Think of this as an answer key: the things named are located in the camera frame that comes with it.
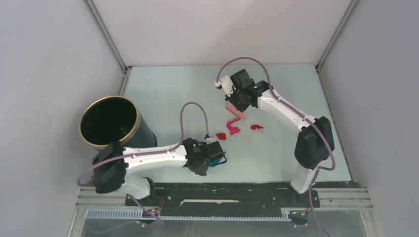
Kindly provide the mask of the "magenta paper scrap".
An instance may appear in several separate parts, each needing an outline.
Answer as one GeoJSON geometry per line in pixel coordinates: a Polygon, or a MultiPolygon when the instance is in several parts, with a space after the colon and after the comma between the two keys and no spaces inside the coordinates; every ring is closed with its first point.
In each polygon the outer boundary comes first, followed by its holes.
{"type": "Polygon", "coordinates": [[[238,122],[240,120],[241,120],[240,118],[235,118],[235,119],[227,122],[226,127],[227,127],[227,129],[229,131],[229,134],[231,136],[233,136],[233,135],[238,134],[238,133],[241,132],[241,129],[239,127],[234,126],[234,123],[236,123],[236,122],[238,122]]]}

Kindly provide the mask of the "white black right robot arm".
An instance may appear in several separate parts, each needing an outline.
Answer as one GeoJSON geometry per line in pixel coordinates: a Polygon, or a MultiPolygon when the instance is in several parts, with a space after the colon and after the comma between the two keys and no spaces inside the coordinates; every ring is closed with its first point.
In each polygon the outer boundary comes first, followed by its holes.
{"type": "Polygon", "coordinates": [[[215,87],[225,92],[227,107],[233,114],[243,117],[245,110],[252,106],[296,133],[294,156],[298,164],[287,199],[291,205],[301,206],[321,164],[333,156],[335,143],[330,120],[306,114],[279,95],[269,80],[254,82],[245,69],[223,76],[215,82],[215,87]]]}

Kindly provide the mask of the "small red paper scrap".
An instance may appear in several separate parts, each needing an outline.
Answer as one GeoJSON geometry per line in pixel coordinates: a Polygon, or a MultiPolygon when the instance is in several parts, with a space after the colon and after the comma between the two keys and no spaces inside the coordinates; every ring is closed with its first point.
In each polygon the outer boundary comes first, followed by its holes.
{"type": "Polygon", "coordinates": [[[252,130],[263,130],[264,127],[263,126],[260,126],[258,124],[253,124],[253,125],[251,125],[251,129],[252,130]]]}

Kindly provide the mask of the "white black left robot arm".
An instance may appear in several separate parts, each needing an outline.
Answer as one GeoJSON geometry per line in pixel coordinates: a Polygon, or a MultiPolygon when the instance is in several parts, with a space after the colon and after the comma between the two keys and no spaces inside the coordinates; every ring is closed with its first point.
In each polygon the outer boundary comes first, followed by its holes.
{"type": "Polygon", "coordinates": [[[225,158],[225,151],[214,138],[205,141],[187,138],[180,144],[165,147],[131,148],[112,142],[92,160],[93,185],[98,194],[121,192],[152,205],[156,192],[151,178],[141,177],[141,171],[177,167],[206,176],[207,170],[225,158]]]}

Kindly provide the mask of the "blue plastic dustpan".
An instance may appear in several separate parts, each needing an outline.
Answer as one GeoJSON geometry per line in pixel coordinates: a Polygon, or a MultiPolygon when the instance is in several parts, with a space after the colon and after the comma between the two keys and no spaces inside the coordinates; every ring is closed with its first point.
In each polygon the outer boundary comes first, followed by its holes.
{"type": "Polygon", "coordinates": [[[222,164],[225,164],[225,163],[227,163],[227,158],[226,158],[226,153],[227,152],[223,152],[223,156],[221,156],[220,158],[218,158],[218,159],[216,159],[216,160],[213,160],[213,161],[211,161],[211,163],[210,163],[210,167],[216,167],[216,166],[218,166],[218,165],[222,165],[222,164]]]}

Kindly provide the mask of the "pink hand brush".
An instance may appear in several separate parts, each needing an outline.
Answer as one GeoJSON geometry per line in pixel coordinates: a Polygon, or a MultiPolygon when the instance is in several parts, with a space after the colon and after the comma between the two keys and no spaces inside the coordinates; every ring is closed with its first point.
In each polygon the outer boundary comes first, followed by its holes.
{"type": "Polygon", "coordinates": [[[225,108],[226,108],[227,111],[229,111],[230,113],[232,113],[236,117],[238,117],[240,119],[243,119],[243,120],[247,119],[246,115],[243,112],[240,112],[238,109],[236,109],[232,103],[227,102],[225,108]]]}

